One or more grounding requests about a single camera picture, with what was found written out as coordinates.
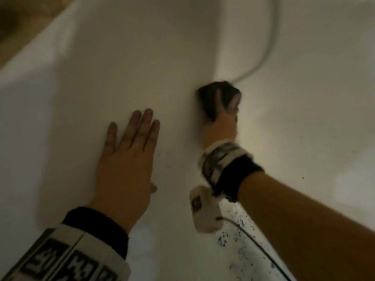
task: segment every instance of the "sleeve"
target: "sleeve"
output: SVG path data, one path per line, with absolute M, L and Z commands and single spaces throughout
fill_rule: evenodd
M 127 233 L 86 207 L 47 229 L 2 281 L 126 281 Z

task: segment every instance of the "patterned wristband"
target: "patterned wristband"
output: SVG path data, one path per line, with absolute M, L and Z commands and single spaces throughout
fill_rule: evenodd
M 229 141 L 209 147 L 200 160 L 200 167 L 214 196 L 225 194 L 230 202 L 237 202 L 238 188 L 249 174 L 264 172 L 246 150 Z

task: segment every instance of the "white device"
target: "white device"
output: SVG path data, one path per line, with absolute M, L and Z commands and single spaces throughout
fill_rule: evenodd
M 213 233 L 223 227 L 219 202 L 224 196 L 214 197 L 211 188 L 198 185 L 190 191 L 190 207 L 193 215 L 194 227 L 199 233 Z

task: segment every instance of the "finger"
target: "finger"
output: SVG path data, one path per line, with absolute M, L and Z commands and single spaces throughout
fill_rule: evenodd
M 152 120 L 153 111 L 148 108 L 143 113 L 141 125 L 139 126 L 138 133 L 134 138 L 132 149 L 136 151 L 143 151 L 144 144 L 146 143 L 148 132 L 150 130 L 150 124 Z
M 132 117 L 130 117 L 129 123 L 125 129 L 125 132 L 121 138 L 120 149 L 128 150 L 133 144 L 134 137 L 137 134 L 137 128 L 139 120 L 141 119 L 142 113 L 139 110 L 133 112 Z
M 152 122 L 150 133 L 147 138 L 146 145 L 144 146 L 144 152 L 153 156 L 156 148 L 157 138 L 160 131 L 160 121 L 155 120 Z
M 228 105 L 228 112 L 230 114 L 236 115 L 238 112 L 238 105 L 241 101 L 241 94 L 235 94 L 235 96 L 232 98 L 231 102 Z
M 107 130 L 107 137 L 102 152 L 102 159 L 107 158 L 116 151 L 117 124 L 111 122 Z
M 217 89 L 215 93 L 215 106 L 216 106 L 216 116 L 220 113 L 225 112 L 225 108 L 223 106 L 223 102 L 221 99 L 221 89 Z
M 157 192 L 157 186 L 153 183 L 150 184 L 150 190 L 151 190 L 151 194 Z

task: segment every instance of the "cable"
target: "cable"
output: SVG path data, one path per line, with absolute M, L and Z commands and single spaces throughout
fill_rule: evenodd
M 263 64 L 267 61 L 271 52 L 273 51 L 278 34 L 279 34 L 279 21 L 280 21 L 280 0 L 268 0 L 269 7 L 270 7 L 270 33 L 267 41 L 267 46 L 262 54 L 262 57 L 259 59 L 258 63 L 252 67 L 247 72 L 243 73 L 242 75 L 238 76 L 237 78 L 230 81 L 232 84 L 238 84 L 238 82 L 250 77 L 255 72 L 257 72 Z
M 279 270 L 279 272 L 285 277 L 285 279 L 287 279 L 288 281 L 292 281 L 288 275 L 284 272 L 284 270 L 281 269 L 281 267 L 277 264 L 277 262 L 272 258 L 272 256 L 270 256 L 267 251 L 265 251 L 265 249 L 257 243 L 257 241 L 251 236 L 249 235 L 243 228 L 241 228 L 241 226 L 239 224 L 237 224 L 235 221 L 229 219 L 229 218 L 226 218 L 226 217 L 216 217 L 216 220 L 224 220 L 224 221 L 227 221 L 229 223 L 231 223 L 232 225 L 236 226 L 237 229 L 239 229 L 240 231 L 242 231 L 249 239 L 251 239 L 253 241 L 253 243 L 262 251 L 262 253 L 264 253 L 268 259 L 276 266 L 276 268 Z

